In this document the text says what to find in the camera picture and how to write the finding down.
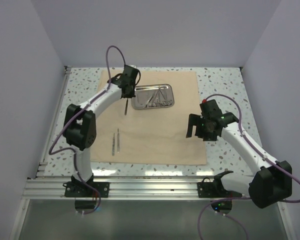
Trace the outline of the ribbed scalpel handle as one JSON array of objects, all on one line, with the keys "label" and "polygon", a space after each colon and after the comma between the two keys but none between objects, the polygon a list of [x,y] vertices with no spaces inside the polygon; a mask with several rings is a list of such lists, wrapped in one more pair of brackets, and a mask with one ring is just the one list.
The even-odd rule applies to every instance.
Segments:
[{"label": "ribbed scalpel handle", "polygon": [[128,113],[128,106],[129,106],[129,99],[127,98],[126,99],[126,102],[125,102],[125,108],[124,108],[124,115],[126,116],[127,113]]}]

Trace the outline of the beige cloth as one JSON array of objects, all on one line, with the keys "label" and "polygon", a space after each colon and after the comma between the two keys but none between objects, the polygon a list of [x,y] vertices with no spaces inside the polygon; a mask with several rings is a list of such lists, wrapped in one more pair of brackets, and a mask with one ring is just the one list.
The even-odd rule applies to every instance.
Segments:
[{"label": "beige cloth", "polygon": [[[186,138],[189,114],[200,114],[197,75],[193,71],[142,71],[139,85],[169,84],[174,105],[168,108],[135,110],[120,99],[96,120],[97,137],[90,159],[101,163],[206,165],[205,143]],[[120,153],[117,153],[117,129]],[[112,140],[115,133],[115,155]]]}]

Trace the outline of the steel instrument tray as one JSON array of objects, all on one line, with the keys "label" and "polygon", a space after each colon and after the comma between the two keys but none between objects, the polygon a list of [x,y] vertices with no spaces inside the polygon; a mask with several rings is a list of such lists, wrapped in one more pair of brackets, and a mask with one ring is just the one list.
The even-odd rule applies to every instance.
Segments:
[{"label": "steel instrument tray", "polygon": [[131,100],[135,110],[170,108],[174,104],[173,89],[169,84],[137,86]]}]

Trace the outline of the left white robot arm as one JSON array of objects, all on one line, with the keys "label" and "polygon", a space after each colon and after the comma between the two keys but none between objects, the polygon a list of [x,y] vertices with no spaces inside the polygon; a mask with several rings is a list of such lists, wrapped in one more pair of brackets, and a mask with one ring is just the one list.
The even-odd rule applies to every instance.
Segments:
[{"label": "left white robot arm", "polygon": [[141,78],[140,71],[125,65],[122,73],[109,79],[104,88],[87,101],[66,109],[63,137],[74,151],[74,173],[72,177],[79,181],[76,190],[82,196],[93,193],[94,184],[91,168],[90,147],[97,138],[97,118],[118,100],[135,97],[135,87]]}]

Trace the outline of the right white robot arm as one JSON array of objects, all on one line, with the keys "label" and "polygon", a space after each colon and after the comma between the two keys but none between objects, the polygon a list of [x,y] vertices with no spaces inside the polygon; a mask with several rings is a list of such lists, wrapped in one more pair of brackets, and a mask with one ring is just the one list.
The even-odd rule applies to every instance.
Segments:
[{"label": "right white robot arm", "polygon": [[246,162],[252,175],[225,170],[213,181],[197,184],[198,193],[209,197],[247,196],[263,209],[292,195],[292,167],[287,161],[278,161],[258,145],[243,129],[233,113],[223,113],[215,100],[202,102],[201,113],[188,116],[186,137],[196,136],[205,142],[224,139]]}]

